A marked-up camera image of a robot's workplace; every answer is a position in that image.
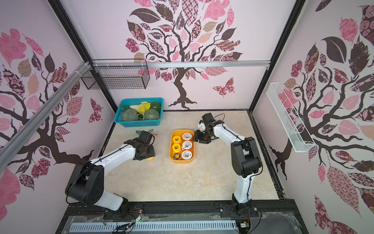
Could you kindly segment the orange white tape roll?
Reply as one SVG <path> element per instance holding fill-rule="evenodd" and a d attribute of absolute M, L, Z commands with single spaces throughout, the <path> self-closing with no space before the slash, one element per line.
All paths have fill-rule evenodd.
<path fill-rule="evenodd" d="M 193 153 L 189 150 L 185 150 L 182 152 L 182 159 L 183 160 L 190 160 L 193 157 Z"/>
<path fill-rule="evenodd" d="M 183 141 L 192 141 L 193 134 L 186 132 L 182 135 Z"/>
<path fill-rule="evenodd" d="M 185 151 L 185 150 L 191 150 L 193 147 L 193 143 L 191 141 L 184 141 L 182 143 L 182 150 Z"/>

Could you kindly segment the yellow plastic storage box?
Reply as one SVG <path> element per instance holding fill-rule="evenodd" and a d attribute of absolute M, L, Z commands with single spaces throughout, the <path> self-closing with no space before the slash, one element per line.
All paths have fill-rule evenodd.
<path fill-rule="evenodd" d="M 169 147 L 169 158 L 174 163 L 190 163 L 195 156 L 194 133 L 189 129 L 178 129 L 172 132 Z"/>

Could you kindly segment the black yellow tape roll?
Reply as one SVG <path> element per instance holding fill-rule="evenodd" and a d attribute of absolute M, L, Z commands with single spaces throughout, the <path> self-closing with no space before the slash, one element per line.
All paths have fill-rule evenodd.
<path fill-rule="evenodd" d="M 181 158 L 181 154 L 180 153 L 175 153 L 174 155 L 173 155 L 173 159 L 174 160 L 179 160 Z"/>

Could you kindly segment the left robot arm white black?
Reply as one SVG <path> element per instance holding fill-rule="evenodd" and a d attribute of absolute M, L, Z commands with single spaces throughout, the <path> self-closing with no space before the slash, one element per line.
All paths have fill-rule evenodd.
<path fill-rule="evenodd" d="M 120 218 L 127 217 L 129 201 L 106 191 L 104 177 L 127 161 L 155 157 L 154 140 L 153 130 L 141 131 L 138 137 L 125 141 L 118 149 L 97 159 L 77 163 L 65 189 L 66 197 L 86 206 L 105 208 Z"/>

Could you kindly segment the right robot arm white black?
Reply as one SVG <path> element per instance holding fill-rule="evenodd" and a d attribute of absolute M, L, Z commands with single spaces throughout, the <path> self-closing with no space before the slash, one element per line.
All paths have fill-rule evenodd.
<path fill-rule="evenodd" d="M 216 120 L 211 113 L 207 113 L 199 121 L 193 141 L 209 144 L 214 139 L 221 139 L 230 147 L 231 164 L 238 176 L 232 198 L 233 210 L 238 213 L 252 208 L 253 180 L 263 168 L 256 140 L 234 132 L 223 120 Z"/>

